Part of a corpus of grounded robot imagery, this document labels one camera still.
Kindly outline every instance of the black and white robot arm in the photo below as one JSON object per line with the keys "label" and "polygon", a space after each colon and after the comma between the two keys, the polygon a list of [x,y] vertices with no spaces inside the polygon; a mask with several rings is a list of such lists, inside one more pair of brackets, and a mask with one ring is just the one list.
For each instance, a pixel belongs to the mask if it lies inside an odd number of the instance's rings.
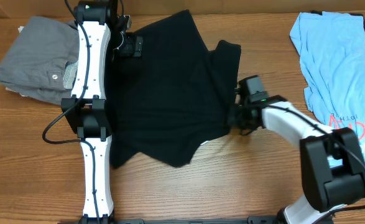
{"label": "black and white robot arm", "polygon": [[[111,62],[114,54],[125,57],[140,56],[142,39],[128,36],[126,29],[130,26],[130,17],[117,16],[115,14],[117,4],[114,2],[117,3],[117,1],[80,1],[75,8],[75,16],[86,31],[88,41],[79,25],[78,71],[71,98],[63,99],[61,106],[63,112],[69,110],[86,88],[81,103],[65,115],[78,138],[91,144],[94,149],[92,152],[89,145],[81,143],[85,159],[86,197],[80,223],[123,224],[114,221],[114,205],[109,186],[112,130],[106,119],[104,74],[106,64]],[[87,51],[87,42],[90,43],[90,54]],[[88,76],[86,76],[87,62],[89,62]],[[278,223],[315,223],[330,211],[365,197],[365,171],[330,139],[330,136],[334,136],[333,138],[345,144],[363,162],[358,139],[353,131],[333,130],[299,112],[282,97],[268,97],[259,77],[245,78],[239,82],[239,86],[241,101],[236,107],[236,112],[243,114],[243,123],[253,128],[258,126],[267,128],[300,149],[304,195],[294,204],[281,210],[277,217]],[[342,159],[343,166],[330,168],[328,159],[332,157]],[[264,223],[267,218],[249,217],[246,221],[249,224],[256,224],[257,221]],[[216,223],[234,222],[217,220]]]}

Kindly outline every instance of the light blue cloth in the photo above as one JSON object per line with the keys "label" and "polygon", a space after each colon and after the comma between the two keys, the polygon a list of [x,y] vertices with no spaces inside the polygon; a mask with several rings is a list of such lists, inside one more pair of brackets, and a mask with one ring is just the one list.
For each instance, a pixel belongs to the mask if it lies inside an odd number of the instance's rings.
{"label": "light blue cloth", "polygon": [[[323,124],[349,127],[365,160],[365,32],[362,16],[300,13],[290,33],[308,87],[308,109]],[[338,166],[341,161],[329,161]]]}

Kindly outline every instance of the wooden table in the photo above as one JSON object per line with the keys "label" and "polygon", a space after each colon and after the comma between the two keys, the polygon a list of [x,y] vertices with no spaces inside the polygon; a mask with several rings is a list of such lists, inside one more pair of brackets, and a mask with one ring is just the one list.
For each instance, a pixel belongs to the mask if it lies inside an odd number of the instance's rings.
{"label": "wooden table", "polygon": [[[138,29],[164,16],[133,18]],[[209,49],[219,40],[240,44],[239,78],[259,75],[270,95],[280,94],[308,112],[307,86],[289,32],[297,14],[194,16]],[[0,61],[26,19],[0,19]],[[77,220],[84,198],[84,162],[78,144],[43,142],[60,107],[0,85],[0,223]],[[67,122],[51,139],[75,138]],[[111,171],[117,218],[146,220],[247,218],[274,215],[302,194],[297,149],[270,131],[249,137],[237,130],[199,148],[192,163],[172,168],[143,154]],[[339,214],[337,223],[365,223],[365,211]]]}

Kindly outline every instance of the folded gray fabric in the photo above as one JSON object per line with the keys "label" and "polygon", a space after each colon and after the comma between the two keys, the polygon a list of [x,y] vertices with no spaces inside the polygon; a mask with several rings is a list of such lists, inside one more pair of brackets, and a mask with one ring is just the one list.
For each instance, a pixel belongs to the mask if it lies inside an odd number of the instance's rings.
{"label": "folded gray fabric", "polygon": [[60,104],[69,98],[78,60],[78,31],[73,24],[34,16],[0,63],[0,83],[22,95]]}

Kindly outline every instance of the wooden surface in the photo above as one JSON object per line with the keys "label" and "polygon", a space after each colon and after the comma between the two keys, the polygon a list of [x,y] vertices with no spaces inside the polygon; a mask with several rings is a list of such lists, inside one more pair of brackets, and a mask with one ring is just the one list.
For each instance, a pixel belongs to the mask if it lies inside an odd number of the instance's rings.
{"label": "wooden surface", "polygon": [[[138,29],[164,16],[134,17]],[[242,46],[239,79],[259,75],[270,95],[307,111],[306,87],[289,32],[297,14],[194,16],[209,49],[224,39]],[[25,19],[0,19],[0,61]],[[0,85],[0,223],[44,224],[79,219],[84,205],[83,154],[77,144],[53,146],[41,134],[60,107],[24,98]],[[51,139],[75,138],[62,120]],[[273,215],[302,194],[298,150],[260,129],[199,148],[176,169],[137,154],[111,171],[118,218],[246,218]],[[339,214],[337,223],[365,223],[365,211]]]}
{"label": "wooden surface", "polygon": [[[72,7],[79,0],[69,0]],[[169,15],[189,9],[192,14],[244,14],[365,10],[365,0],[124,0],[126,14]],[[64,0],[0,0],[0,18],[70,16]]]}

